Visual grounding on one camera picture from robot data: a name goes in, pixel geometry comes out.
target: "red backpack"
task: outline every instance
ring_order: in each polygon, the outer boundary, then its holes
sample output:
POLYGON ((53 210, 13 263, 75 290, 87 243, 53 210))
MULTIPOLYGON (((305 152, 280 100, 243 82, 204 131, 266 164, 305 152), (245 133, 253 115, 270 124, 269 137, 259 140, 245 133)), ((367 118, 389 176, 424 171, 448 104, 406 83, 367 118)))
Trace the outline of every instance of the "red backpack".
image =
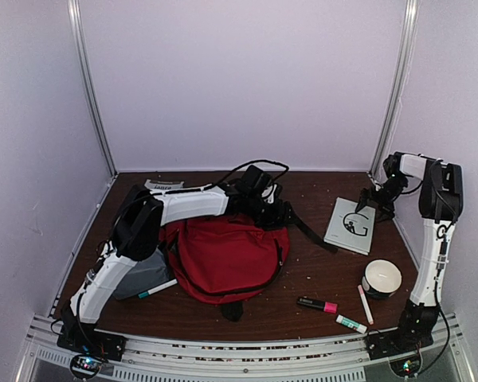
POLYGON ((265 231, 241 214, 176 221, 165 235, 179 285, 198 301, 227 305, 221 312, 231 321, 242 314, 237 302, 276 279, 290 247, 287 228, 265 231))

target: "white wall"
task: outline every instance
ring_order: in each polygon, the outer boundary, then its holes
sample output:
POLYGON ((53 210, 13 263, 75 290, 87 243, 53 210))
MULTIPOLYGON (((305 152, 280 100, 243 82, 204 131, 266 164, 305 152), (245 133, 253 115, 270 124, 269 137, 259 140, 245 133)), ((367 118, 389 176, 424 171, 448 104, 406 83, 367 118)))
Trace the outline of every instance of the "white wall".
POLYGON ((81 3, 119 170, 367 170, 404 0, 81 3))
POLYGON ((108 180, 66 1, 0 1, 0 381, 108 180))
MULTIPOLYGON (((464 212, 446 271, 445 311, 458 314, 478 368, 478 2, 424 1, 402 113, 391 151, 462 165, 464 212)), ((417 195, 400 198, 398 220, 421 257, 417 195)))

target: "black marker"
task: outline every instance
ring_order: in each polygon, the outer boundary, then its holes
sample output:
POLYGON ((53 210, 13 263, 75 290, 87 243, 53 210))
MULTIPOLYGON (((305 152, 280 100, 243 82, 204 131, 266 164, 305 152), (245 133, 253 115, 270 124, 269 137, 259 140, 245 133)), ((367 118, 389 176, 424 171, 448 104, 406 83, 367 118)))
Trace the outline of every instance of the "black marker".
POLYGON ((317 310, 322 310, 326 313, 335 314, 338 309, 338 305, 332 302, 325 302, 319 300, 312 300, 311 298, 298 297, 297 305, 306 306, 308 308, 313 308, 317 310))

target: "book cover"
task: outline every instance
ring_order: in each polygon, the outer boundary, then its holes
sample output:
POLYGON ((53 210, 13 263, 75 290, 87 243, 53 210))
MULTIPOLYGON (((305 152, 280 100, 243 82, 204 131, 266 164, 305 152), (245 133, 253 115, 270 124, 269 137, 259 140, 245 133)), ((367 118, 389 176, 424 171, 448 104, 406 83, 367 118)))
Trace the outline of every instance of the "book cover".
POLYGON ((324 241, 368 255, 374 233, 375 209, 366 206, 356 213, 356 205, 356 202, 341 197, 336 199, 324 241))

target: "label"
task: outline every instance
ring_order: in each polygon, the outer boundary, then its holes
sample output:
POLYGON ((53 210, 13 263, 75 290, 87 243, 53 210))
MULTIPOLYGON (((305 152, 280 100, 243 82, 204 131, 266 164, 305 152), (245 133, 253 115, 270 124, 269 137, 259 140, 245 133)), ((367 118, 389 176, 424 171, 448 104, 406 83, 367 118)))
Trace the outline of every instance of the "label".
POLYGON ((345 325, 347 328, 350 329, 357 329, 359 328, 359 324, 357 322, 354 322, 348 318, 342 318, 342 324, 345 325))
POLYGON ((184 186, 184 181, 152 181, 147 179, 145 187, 152 190, 170 191, 171 189, 181 189, 184 186))

